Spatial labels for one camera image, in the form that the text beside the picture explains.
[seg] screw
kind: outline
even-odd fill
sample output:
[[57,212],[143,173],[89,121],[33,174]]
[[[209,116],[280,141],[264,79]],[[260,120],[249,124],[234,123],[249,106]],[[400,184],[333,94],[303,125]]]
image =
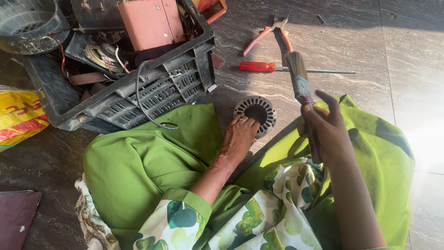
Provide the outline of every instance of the screw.
[[318,17],[319,17],[319,20],[321,20],[322,24],[325,23],[324,19],[322,19],[322,17],[320,15],[318,15]]

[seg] paintbrush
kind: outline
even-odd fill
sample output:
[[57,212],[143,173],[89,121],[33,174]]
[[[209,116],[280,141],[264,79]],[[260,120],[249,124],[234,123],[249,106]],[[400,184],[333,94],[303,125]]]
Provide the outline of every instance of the paintbrush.
[[[288,69],[290,71],[291,83],[293,85],[294,98],[302,105],[311,105],[311,87],[308,82],[307,70],[305,69],[302,55],[299,52],[290,52],[285,55]],[[314,164],[320,164],[321,155],[319,154],[319,138],[317,137],[314,126],[304,118],[305,132],[307,133],[308,143],[311,151],[311,158]]]

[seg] right hand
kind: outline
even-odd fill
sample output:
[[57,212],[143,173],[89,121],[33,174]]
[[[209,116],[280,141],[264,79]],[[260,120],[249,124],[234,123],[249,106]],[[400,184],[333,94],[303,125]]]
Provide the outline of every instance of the right hand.
[[245,114],[238,114],[225,130],[219,155],[225,156],[236,167],[247,155],[260,126]]
[[[316,106],[313,107],[311,104],[302,106],[301,112],[304,118],[309,120],[316,128],[321,144],[322,162],[328,167],[346,163],[357,164],[337,100],[320,90],[316,90],[316,95],[328,104],[330,112]],[[298,131],[302,136],[304,131],[302,129],[298,129]]]

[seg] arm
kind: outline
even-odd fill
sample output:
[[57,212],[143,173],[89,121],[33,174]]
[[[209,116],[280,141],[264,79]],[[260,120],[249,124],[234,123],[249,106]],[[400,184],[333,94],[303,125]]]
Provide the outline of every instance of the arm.
[[243,114],[237,115],[226,129],[221,151],[211,166],[190,191],[168,189],[165,192],[156,210],[139,230],[133,249],[191,249],[203,233],[211,215],[211,205],[247,155],[258,129],[258,122]]
[[319,107],[304,105],[304,119],[316,127],[321,143],[321,158],[331,176],[342,248],[362,250],[385,247],[372,201],[356,160],[338,102],[316,91],[328,105],[330,113]]
[[221,151],[190,191],[212,205],[230,175],[247,155],[259,126],[257,121],[244,114],[237,115],[226,128]]

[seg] marble floor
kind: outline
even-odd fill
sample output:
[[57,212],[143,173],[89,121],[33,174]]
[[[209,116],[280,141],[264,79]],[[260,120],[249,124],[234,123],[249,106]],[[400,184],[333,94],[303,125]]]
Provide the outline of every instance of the marble floor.
[[[416,158],[412,183],[412,220],[406,249],[444,246],[444,1],[442,0],[227,0],[228,11],[211,24],[214,52],[226,59],[216,69],[218,87],[199,102],[213,102],[223,130],[237,101],[248,95],[269,99],[277,111],[275,128],[255,143],[248,166],[300,115],[288,73],[250,73],[239,62],[282,65],[283,42],[276,33],[242,51],[273,14],[289,15],[285,29],[293,49],[308,68],[358,71],[354,75],[309,73],[314,89],[334,96],[349,94],[366,112],[403,130]],[[317,15],[325,23],[321,24]],[[32,88],[26,71],[0,51],[0,84]],[[24,250],[87,249],[74,215],[74,181],[82,173],[82,155],[97,134],[53,127],[0,153],[0,191],[34,188],[41,204]]]

